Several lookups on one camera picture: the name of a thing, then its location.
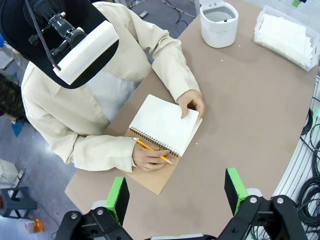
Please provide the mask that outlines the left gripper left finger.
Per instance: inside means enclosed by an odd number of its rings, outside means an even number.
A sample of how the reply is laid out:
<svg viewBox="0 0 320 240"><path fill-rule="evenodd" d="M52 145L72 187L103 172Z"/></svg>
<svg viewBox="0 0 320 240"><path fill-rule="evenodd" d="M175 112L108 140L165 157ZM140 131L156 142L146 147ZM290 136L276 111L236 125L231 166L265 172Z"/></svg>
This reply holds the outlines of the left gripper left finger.
<svg viewBox="0 0 320 240"><path fill-rule="evenodd" d="M133 240L123 228L129 199L126 178L116 177L102 206L64 215L54 240Z"/></svg>

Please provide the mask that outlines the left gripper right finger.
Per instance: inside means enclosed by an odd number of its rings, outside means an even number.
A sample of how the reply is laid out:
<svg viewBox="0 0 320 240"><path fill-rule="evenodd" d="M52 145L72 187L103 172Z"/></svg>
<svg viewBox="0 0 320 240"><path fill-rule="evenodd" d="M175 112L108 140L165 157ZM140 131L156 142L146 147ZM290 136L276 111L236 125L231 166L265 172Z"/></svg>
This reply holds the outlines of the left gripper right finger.
<svg viewBox="0 0 320 240"><path fill-rule="evenodd" d="M308 240L296 204L286 195L267 200L249 195L237 170L225 170L224 190L232 219L219 240L246 240L253 227L263 227L269 240Z"/></svg>

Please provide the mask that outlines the yellow pencil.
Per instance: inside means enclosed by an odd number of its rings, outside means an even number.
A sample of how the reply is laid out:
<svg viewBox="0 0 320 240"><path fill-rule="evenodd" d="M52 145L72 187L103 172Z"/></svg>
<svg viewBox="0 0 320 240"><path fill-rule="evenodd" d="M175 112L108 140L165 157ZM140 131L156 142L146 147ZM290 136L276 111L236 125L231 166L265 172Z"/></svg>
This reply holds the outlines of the yellow pencil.
<svg viewBox="0 0 320 240"><path fill-rule="evenodd" d="M148 145L146 145L145 143L143 143L138 137L132 137L133 140L135 140L138 144L140 144L141 146L143 146L144 148L150 150L150 151L154 151L154 149L152 149L151 147L149 147ZM162 160L164 160L165 162L169 163L169 164L173 164L168 158L166 158L165 156L160 156L160 158Z"/></svg>

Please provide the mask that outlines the spiral notebook with kraft cover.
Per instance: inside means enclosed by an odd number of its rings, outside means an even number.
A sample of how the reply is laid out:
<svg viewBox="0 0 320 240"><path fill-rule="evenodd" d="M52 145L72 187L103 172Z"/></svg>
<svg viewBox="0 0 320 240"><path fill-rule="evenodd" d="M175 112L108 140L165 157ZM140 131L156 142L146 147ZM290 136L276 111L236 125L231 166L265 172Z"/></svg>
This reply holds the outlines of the spiral notebook with kraft cover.
<svg viewBox="0 0 320 240"><path fill-rule="evenodd" d="M138 138L151 148L170 151L166 157L172 164L166 163L162 169L149 173L135 168L128 175L159 195L202 123L198 115L198 111L189 109L187 116L181 118L182 109L179 105L149 94L130 123L125 136Z"/></svg>

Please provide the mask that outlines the person's left forearm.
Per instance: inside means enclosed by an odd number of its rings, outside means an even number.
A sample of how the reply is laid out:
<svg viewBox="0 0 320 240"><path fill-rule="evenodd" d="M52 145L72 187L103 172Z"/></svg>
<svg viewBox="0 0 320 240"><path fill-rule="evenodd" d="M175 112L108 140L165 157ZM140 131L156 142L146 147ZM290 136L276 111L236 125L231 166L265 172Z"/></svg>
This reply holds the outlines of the person's left forearm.
<svg viewBox="0 0 320 240"><path fill-rule="evenodd" d="M152 69L164 83L174 100L189 90L199 91L198 83L187 66L181 42L171 37L163 37L153 53Z"/></svg>

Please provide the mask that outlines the person's right forearm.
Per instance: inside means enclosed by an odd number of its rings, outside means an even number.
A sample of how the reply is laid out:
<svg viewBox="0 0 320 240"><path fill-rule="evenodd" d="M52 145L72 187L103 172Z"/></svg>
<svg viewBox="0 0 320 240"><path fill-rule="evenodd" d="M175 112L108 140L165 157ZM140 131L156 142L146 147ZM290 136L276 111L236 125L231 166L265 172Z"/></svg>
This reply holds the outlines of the person's right forearm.
<svg viewBox="0 0 320 240"><path fill-rule="evenodd" d="M107 171L112 168L131 173L135 142L125 136L76 133L51 137L48 143L55 154L68 164L86 171Z"/></svg>

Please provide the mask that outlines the person's left hand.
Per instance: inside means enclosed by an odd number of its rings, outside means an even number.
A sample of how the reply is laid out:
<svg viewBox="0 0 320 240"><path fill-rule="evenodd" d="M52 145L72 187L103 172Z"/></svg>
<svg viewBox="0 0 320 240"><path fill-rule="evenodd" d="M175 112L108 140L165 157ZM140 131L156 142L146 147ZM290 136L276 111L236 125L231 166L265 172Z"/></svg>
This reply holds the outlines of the person's left hand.
<svg viewBox="0 0 320 240"><path fill-rule="evenodd" d="M188 115L189 110L198 112L198 119L200 120L205 113L205 103L202 94L197 90L188 90L184 92L176 100L181 108L181 119Z"/></svg>

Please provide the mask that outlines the orange translucent object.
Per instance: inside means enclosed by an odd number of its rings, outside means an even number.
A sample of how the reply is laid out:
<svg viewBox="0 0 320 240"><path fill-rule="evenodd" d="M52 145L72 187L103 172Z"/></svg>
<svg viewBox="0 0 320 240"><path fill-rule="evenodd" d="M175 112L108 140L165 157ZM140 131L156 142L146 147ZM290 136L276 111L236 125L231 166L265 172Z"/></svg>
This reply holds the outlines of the orange translucent object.
<svg viewBox="0 0 320 240"><path fill-rule="evenodd" d="M24 222L25 229L28 233L41 233L44 231L44 225L39 219L26 219Z"/></svg>

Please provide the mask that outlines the person in beige shirt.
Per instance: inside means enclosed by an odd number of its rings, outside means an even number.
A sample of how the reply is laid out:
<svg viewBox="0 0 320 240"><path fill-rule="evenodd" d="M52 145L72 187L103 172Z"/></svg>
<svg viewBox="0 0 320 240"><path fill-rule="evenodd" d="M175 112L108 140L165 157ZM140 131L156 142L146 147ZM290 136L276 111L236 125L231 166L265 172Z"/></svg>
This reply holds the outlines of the person in beige shirt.
<svg viewBox="0 0 320 240"><path fill-rule="evenodd" d="M22 85L28 121L48 142L71 133L103 136L110 122L152 68L153 51L167 30L146 22L122 4L92 3L114 26L119 47L111 61L90 82L67 89L30 62Z"/></svg>

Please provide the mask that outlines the white box on floor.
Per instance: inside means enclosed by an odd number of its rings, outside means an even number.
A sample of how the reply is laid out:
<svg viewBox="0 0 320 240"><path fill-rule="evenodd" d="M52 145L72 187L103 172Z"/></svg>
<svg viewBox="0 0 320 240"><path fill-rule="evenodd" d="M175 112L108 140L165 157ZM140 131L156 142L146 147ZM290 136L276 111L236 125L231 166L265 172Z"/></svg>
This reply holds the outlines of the white box on floor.
<svg viewBox="0 0 320 240"><path fill-rule="evenodd" d="M17 187L24 174L24 169L18 171L14 163L0 158L0 189Z"/></svg>

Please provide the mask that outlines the blue triangular floor piece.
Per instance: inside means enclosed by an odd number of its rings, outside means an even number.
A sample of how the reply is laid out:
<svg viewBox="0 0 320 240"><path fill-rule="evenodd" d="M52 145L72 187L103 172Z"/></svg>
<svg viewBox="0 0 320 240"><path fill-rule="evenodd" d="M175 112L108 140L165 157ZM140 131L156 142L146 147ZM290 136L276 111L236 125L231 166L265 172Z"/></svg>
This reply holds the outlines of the blue triangular floor piece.
<svg viewBox="0 0 320 240"><path fill-rule="evenodd" d="M24 127L25 123L23 121L20 120L12 120L11 121L11 128L13 130L13 133L16 137L19 136L19 134L21 133L23 127Z"/></svg>

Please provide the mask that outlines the dark camouflage garment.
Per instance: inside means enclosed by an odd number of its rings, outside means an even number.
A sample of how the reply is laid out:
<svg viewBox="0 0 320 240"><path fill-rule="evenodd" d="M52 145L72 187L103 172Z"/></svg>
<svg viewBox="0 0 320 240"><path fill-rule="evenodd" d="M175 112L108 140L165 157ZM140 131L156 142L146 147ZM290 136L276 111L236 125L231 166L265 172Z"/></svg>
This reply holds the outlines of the dark camouflage garment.
<svg viewBox="0 0 320 240"><path fill-rule="evenodd" d="M23 105L21 87L0 73L0 113L29 123Z"/></svg>

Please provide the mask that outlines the white perforated plastic basket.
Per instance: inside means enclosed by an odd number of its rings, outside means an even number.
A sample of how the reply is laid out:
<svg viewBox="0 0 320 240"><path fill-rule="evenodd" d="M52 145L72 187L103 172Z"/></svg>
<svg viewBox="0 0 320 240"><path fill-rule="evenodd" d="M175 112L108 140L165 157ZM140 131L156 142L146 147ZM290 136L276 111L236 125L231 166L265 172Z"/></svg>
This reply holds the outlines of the white perforated plastic basket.
<svg viewBox="0 0 320 240"><path fill-rule="evenodd" d="M266 34L261 33L260 27L264 19L264 14L280 17L306 27L304 54L296 52L273 38L268 37ZM256 25L254 27L254 42L288 59L307 72L319 63L320 34L297 19L268 5L263 7L256 20Z"/></svg>

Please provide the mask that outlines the stack of white paper sheets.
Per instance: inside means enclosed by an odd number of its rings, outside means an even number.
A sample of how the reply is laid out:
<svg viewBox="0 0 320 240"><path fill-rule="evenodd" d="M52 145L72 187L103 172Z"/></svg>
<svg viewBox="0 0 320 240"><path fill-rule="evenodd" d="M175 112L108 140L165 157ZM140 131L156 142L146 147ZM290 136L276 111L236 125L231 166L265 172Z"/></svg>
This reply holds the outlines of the stack of white paper sheets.
<svg viewBox="0 0 320 240"><path fill-rule="evenodd" d="M305 54L306 27L282 17L264 14L259 31L296 52Z"/></svg>

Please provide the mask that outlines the black cap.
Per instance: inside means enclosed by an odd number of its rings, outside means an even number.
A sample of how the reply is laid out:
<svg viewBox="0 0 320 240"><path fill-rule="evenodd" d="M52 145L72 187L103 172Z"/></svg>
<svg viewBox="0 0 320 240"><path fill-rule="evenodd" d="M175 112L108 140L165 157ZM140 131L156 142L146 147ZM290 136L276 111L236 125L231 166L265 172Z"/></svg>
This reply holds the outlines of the black cap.
<svg viewBox="0 0 320 240"><path fill-rule="evenodd" d="M90 0L0 0L0 34L55 83L66 89L76 89L67 86L53 71L59 69L61 59L55 59L50 50L63 39L55 31L44 37L40 33L54 15L62 12L74 28L82 28L87 35L103 21L110 22Z"/></svg>

